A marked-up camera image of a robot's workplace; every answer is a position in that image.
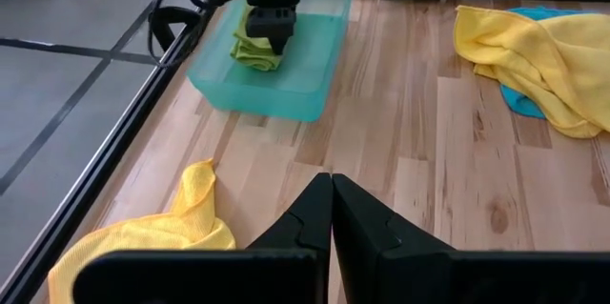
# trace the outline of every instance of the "gray floor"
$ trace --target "gray floor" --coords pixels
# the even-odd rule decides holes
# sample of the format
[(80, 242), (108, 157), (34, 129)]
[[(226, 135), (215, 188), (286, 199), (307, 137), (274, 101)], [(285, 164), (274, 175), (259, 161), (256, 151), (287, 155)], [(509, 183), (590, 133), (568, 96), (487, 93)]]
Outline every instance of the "gray floor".
[[(151, 1), (0, 0), (0, 39), (144, 54)], [(153, 70), (108, 62), (0, 47), (0, 287)]]

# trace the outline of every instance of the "light wood surface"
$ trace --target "light wood surface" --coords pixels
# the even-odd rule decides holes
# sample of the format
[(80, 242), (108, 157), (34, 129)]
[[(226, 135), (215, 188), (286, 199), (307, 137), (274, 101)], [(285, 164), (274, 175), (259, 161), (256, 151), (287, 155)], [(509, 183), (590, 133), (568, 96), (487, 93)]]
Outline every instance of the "light wood surface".
[[(182, 170), (213, 157), (218, 215), (247, 246), (318, 172), (345, 173), (458, 249), (610, 249), (610, 136), (575, 140), (511, 113), (453, 48), (457, 4), (354, 0), (326, 110), (314, 123), (213, 109), (184, 76), (157, 103), (81, 225), (167, 210)], [(330, 302), (344, 302), (336, 259)], [(44, 291), (38, 302), (45, 302)]]

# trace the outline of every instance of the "black metal frame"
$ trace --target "black metal frame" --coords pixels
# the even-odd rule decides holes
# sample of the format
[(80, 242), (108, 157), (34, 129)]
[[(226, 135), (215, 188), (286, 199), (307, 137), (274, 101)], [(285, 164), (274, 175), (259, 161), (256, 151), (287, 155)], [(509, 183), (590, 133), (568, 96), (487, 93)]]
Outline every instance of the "black metal frame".
[[(213, 11), (203, 13), (207, 22)], [(168, 30), (155, 27), (161, 45), (167, 49), (165, 61), (172, 62), (188, 47), (190, 36), (181, 33), (175, 40)], [(146, 121), (177, 67), (156, 69), (145, 87), (117, 123), (98, 154), (73, 186), (69, 196), (41, 232), (21, 264), (0, 293), (0, 304), (27, 303), (43, 283), (47, 272), (66, 248), (88, 209), (102, 191), (121, 157)]]

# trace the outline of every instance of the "crumpled yellow towel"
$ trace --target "crumpled yellow towel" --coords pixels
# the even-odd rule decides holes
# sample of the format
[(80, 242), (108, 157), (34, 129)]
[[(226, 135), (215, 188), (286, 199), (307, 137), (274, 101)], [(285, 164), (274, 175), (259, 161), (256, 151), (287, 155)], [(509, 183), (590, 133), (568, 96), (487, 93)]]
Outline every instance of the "crumpled yellow towel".
[(78, 272), (104, 253), (132, 249), (234, 249), (231, 231), (215, 215), (215, 179), (212, 160), (193, 164), (182, 173), (168, 213), (116, 223), (83, 237), (49, 272), (50, 304), (72, 303), (72, 283)]
[(610, 131), (610, 16), (534, 21), (460, 6), (454, 43), (476, 74), (534, 100), (559, 132), (586, 138)]
[(259, 71), (275, 71), (282, 57), (275, 55), (267, 38), (252, 38), (246, 34), (246, 21), (252, 10), (247, 6), (241, 15), (239, 26), (234, 32), (237, 42), (231, 50), (231, 57), (239, 63)]

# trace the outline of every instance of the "black bracket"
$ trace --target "black bracket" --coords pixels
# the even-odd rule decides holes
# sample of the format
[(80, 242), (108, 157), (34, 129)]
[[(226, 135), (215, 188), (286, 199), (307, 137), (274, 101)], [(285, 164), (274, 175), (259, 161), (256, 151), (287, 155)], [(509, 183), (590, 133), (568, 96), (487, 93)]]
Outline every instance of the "black bracket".
[(74, 303), (324, 304), (333, 197), (331, 176), (318, 174), (246, 250), (102, 255), (77, 276)]
[(200, 20), (201, 15), (199, 13), (179, 7), (159, 8), (149, 15), (152, 34), (159, 42), (163, 51), (169, 50), (175, 40), (170, 24), (185, 24), (186, 34), (188, 34)]
[(333, 234), (350, 304), (605, 303), (610, 253), (465, 252), (334, 175)]
[(296, 7), (253, 8), (246, 20), (246, 34), (265, 37), (275, 55), (281, 55), (288, 38), (295, 33)]

